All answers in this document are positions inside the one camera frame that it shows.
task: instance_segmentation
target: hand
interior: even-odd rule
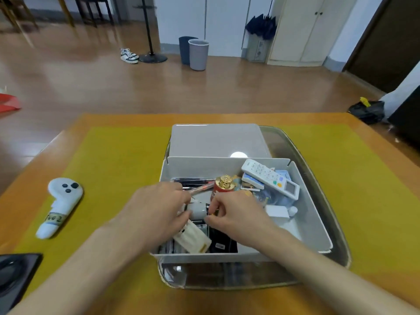
[[[212,215],[219,209],[217,216]],[[261,250],[264,239],[279,227],[256,199],[245,191],[219,192],[210,203],[205,222],[247,247]]]
[[[105,227],[114,234],[113,245],[134,258],[169,240],[184,227],[190,211],[180,215],[177,212],[190,200],[189,192],[182,191],[180,183],[160,182],[143,187]]]

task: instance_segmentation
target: white game controller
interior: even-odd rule
[[[50,238],[65,221],[83,195],[83,188],[69,178],[56,178],[48,184],[48,192],[55,198],[51,210],[39,226],[37,238]]]

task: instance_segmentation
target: chair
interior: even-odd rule
[[[16,21],[15,15],[13,14],[13,11],[19,10],[19,7],[23,7],[29,20],[37,29],[39,29],[37,23],[35,22],[34,16],[26,6],[24,0],[0,0],[0,10],[2,10],[3,14],[10,21],[10,23],[20,32],[21,29]]]
[[[93,26],[95,26],[96,28],[97,28],[97,25],[96,25],[96,22],[95,22],[95,18],[93,17],[92,9],[90,8],[89,3],[93,2],[96,5],[96,9],[98,10],[98,14],[99,14],[99,19],[102,22],[104,22],[105,20],[102,16],[102,12],[101,12],[101,9],[100,9],[99,4],[98,4],[98,2],[104,2],[105,5],[106,5],[106,8],[108,10],[109,21],[111,22],[112,25],[114,25],[114,20],[112,19],[112,14],[111,14],[111,10],[109,8],[108,0],[75,0],[75,1],[76,1],[76,5],[77,5],[77,8],[79,10],[79,13],[80,13],[80,16],[81,16],[83,22],[91,21],[93,23]],[[81,1],[85,2],[86,7],[87,7],[87,11],[89,12],[90,19],[87,19],[86,16],[84,15],[83,8],[81,7],[81,3],[80,3]]]

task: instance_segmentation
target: wooden floor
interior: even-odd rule
[[[23,106],[18,112],[0,114],[0,194],[84,112],[345,112],[360,96],[379,97],[349,76],[323,67],[209,57],[207,70],[196,72],[182,65],[177,55],[156,65],[127,64],[120,60],[120,47],[138,54],[148,51],[142,23],[98,29],[40,26],[39,32],[25,34],[13,33],[6,23],[0,26],[0,87],[7,86]],[[152,41],[158,47],[155,27]],[[383,126],[378,130],[394,142]],[[410,147],[402,149],[419,159]]]

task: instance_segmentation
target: round metal base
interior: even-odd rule
[[[139,55],[139,62],[143,63],[162,63],[167,59],[168,58],[165,55],[159,53],[154,53],[153,55],[150,55],[150,53]]]

